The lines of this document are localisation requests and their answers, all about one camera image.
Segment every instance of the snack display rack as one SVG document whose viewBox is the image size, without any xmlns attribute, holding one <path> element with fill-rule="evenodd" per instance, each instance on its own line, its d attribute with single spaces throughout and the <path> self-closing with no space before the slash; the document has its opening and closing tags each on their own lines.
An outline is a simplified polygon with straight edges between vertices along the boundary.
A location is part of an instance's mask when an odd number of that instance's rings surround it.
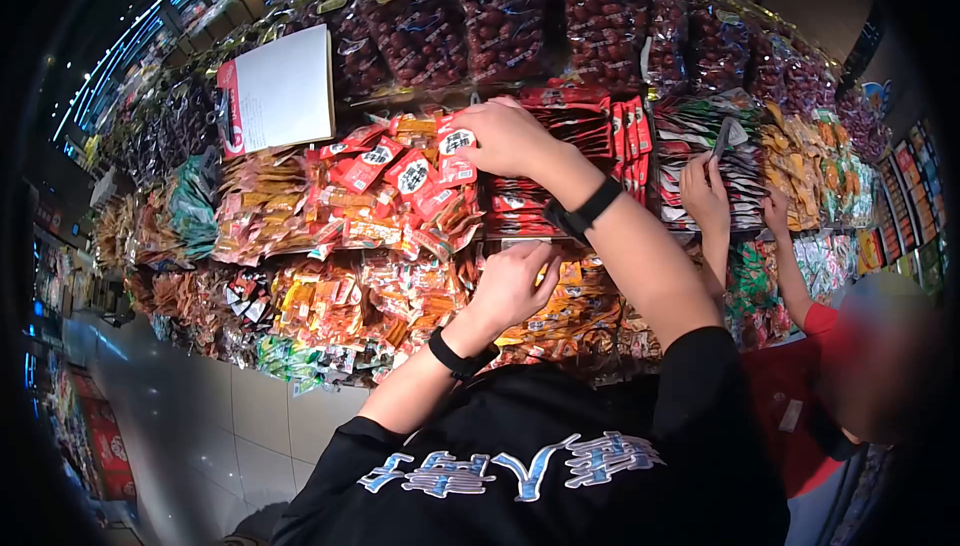
<svg viewBox="0 0 960 546">
<path fill-rule="evenodd" d="M 337 137 L 225 157 L 232 103 L 218 69 L 319 25 Z M 564 251 L 558 288 L 498 339 L 491 366 L 564 361 L 614 381 L 656 370 L 656 336 L 594 252 L 545 219 L 549 193 L 478 172 L 456 155 L 473 134 L 450 123 L 471 102 L 514 96 L 695 237 L 679 171 L 732 117 L 743 136 L 721 162 L 737 236 L 726 317 L 743 348 L 770 346 L 790 325 L 772 244 L 748 239 L 763 227 L 765 184 L 787 193 L 824 301 L 857 272 L 855 230 L 875 227 L 874 204 L 903 190 L 889 159 L 875 180 L 868 163 L 889 151 L 888 132 L 858 90 L 838 109 L 838 69 L 745 0 L 268 0 L 261 19 L 115 107 L 97 164 L 136 191 L 103 207 L 97 260 L 123 270 L 157 336 L 301 394 L 375 386 L 469 302 L 487 256 L 552 240 Z M 696 262 L 697 240 L 687 248 Z"/>
</svg>

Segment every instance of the person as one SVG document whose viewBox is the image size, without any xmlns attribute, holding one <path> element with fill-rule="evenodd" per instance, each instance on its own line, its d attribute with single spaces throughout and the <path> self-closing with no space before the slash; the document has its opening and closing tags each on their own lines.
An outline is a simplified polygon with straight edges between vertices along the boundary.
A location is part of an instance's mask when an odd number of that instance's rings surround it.
<svg viewBox="0 0 960 546">
<path fill-rule="evenodd" d="M 567 211 L 606 184 L 509 97 L 453 124 L 479 144 L 460 156 L 536 181 Z M 450 393 L 448 355 L 431 337 L 334 432 L 271 543 L 782 544 L 783 487 L 690 259 L 622 191 L 585 236 L 666 346 L 649 422 L 550 362 L 499 367 Z M 546 305 L 560 262 L 538 240 L 489 256 L 473 299 L 434 337 L 462 359 L 484 352 Z"/>
<path fill-rule="evenodd" d="M 764 221 L 776 243 L 779 295 L 805 338 L 743 353 L 741 364 L 768 453 L 793 498 L 821 486 L 862 444 L 902 444 L 917 436 L 952 365 L 942 340 L 919 329 L 935 326 L 930 301 L 905 276 L 861 280 L 845 298 L 843 313 L 814 302 L 794 254 L 786 195 L 768 189 Z M 730 206 L 709 152 L 681 173 L 680 198 L 701 228 L 702 280 L 719 301 L 726 289 Z M 864 296 L 871 292 L 882 294 Z"/>
</svg>

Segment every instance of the red snack package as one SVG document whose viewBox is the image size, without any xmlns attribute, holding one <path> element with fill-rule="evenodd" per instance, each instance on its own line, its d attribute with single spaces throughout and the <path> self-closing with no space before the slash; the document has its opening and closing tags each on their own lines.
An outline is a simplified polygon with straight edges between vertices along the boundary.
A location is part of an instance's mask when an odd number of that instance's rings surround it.
<svg viewBox="0 0 960 546">
<path fill-rule="evenodd" d="M 402 150 L 403 145 L 387 136 L 380 136 L 380 142 L 371 151 L 353 159 L 353 166 L 340 178 L 340 184 L 350 192 L 363 194 L 387 163 L 394 160 Z"/>
<path fill-rule="evenodd" d="M 387 171 L 386 180 L 396 186 L 406 203 L 426 220 L 432 220 L 457 192 L 437 186 L 437 169 L 419 150 L 408 151 Z"/>
<path fill-rule="evenodd" d="M 374 139 L 387 128 L 380 124 L 364 125 L 350 132 L 342 142 L 327 144 L 319 150 L 319 158 L 330 158 L 343 153 L 365 153 L 374 147 Z"/>
<path fill-rule="evenodd" d="M 457 149 L 476 143 L 474 132 L 469 129 L 453 129 L 450 122 L 456 113 L 437 121 L 437 147 L 439 149 L 439 181 L 441 188 L 452 188 L 477 180 L 474 163 L 457 156 Z"/>
</svg>

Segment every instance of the store aisle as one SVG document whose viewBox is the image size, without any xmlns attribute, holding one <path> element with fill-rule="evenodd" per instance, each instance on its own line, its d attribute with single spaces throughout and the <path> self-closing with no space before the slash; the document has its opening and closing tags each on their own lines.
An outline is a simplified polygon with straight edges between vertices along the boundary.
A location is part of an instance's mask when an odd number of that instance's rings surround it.
<svg viewBox="0 0 960 546">
<path fill-rule="evenodd" d="M 158 341 L 142 315 L 116 329 L 78 313 L 63 336 L 113 407 L 138 491 L 131 521 L 149 546 L 210 544 L 289 502 L 368 394 L 294 398 L 290 384 Z"/>
</svg>

